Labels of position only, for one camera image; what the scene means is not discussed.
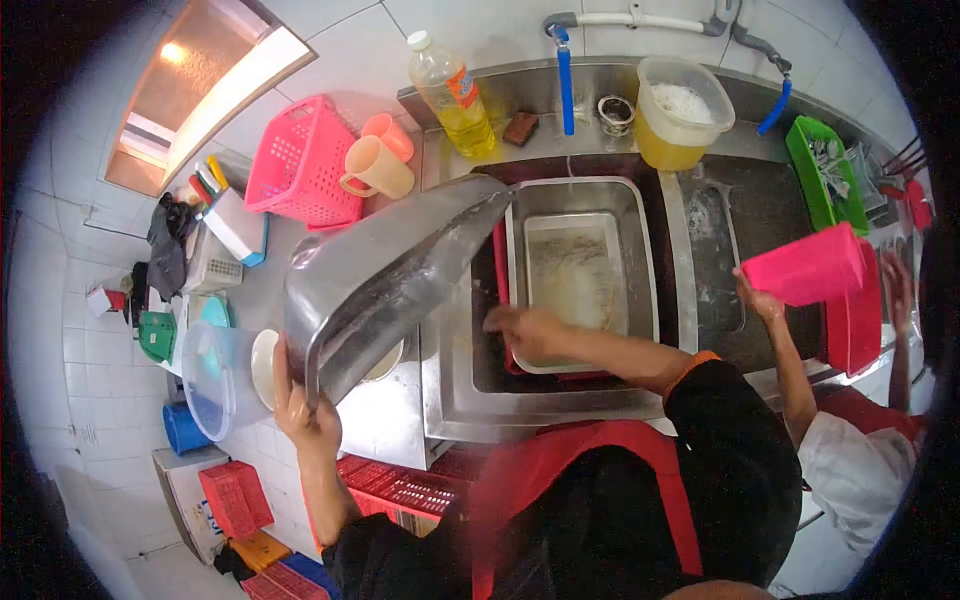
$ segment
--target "plastic bottle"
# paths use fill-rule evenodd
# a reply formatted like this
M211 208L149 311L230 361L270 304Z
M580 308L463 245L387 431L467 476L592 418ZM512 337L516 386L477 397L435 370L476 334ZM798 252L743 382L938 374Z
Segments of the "plastic bottle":
M407 44L414 51L410 80L437 115L454 147L468 158L489 154L496 138L464 62L433 43L427 32L413 33Z

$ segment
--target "metal tray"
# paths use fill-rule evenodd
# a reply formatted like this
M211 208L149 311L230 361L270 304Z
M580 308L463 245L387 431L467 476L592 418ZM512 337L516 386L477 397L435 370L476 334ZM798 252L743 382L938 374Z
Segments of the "metal tray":
M594 318L592 323L586 319L587 323L578 324L600 325L621 335L658 341L657 288L646 218L636 186L620 177L575 177L525 181L516 190L516 201L506 215L510 303L519 307L544 306L554 312L564 312L564 306L571 306L570 312L574 314L584 308L586 312L579 314ZM542 282L537 281L541 277L535 276L535 270L542 264L539 256L542 252L536 246L556 230L568 231L573 238L586 236L588 246L594 247L592 259L600 258L599 249L602 249L608 270L601 279L609 290L609 301L600 299L599 303L606 319L598 321L596 313L591 312L597 299L602 297L595 292L566 303L563 299L551 298L551 292L556 295L558 290L590 286L590 278L576 275L575 269L565 268L561 275L570 279L573 274L572 278L579 278L580 285L563 280L545 291ZM596 269L602 263L593 260L592 264ZM564 316L566 321L571 321L569 314L561 318ZM515 360L522 369L536 374L597 370L593 365L563 360L531 363L517 356Z

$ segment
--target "hand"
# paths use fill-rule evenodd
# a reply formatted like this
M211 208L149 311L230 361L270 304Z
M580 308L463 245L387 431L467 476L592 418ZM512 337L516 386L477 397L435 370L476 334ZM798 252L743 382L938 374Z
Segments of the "hand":
M575 327L543 308L497 306L484 320L483 330L500 331L517 356L538 361L567 356Z
M880 268L883 270L883 287L890 298L890 319L898 338L906 339L913 327L913 277L903 263L892 252L880 256Z
M769 292L759 292L750 284L747 276L739 269L733 269L736 277L736 294L740 300L763 320L767 326L783 318L783 302Z
M287 336L280 334L274 346L274 420L297 448L298 460L335 461L344 438L337 409L321 398L317 411L306 405L306 389L290 379Z

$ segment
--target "green basket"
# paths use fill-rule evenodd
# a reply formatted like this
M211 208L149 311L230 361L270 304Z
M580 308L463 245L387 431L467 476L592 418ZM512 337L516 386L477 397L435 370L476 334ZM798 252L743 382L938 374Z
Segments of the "green basket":
M848 160L841 160L837 165L843 179L850 184L850 194L845 201L831 204L827 185L820 177L817 164L810 150L812 140L822 139L827 142L836 141L843 150L843 142L836 132L816 119L799 116L793 122L790 133L786 135L786 148L793 158L793 165L800 177L800 186L804 189L806 207L810 212L810 223L815 231L834 226L841 221L850 223L853 232L857 235L866 235L870 232L867 222L867 212L863 208L860 198L860 188L856 184L853 168Z
M173 313L140 313L140 347L147 358L155 363L170 360L177 341L177 320Z

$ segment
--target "white shirt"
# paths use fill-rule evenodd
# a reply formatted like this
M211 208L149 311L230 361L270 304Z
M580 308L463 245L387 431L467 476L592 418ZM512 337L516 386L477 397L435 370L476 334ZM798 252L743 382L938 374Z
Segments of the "white shirt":
M798 456L813 501L852 550L870 554L913 474L912 443L893 427L864 434L820 411Z

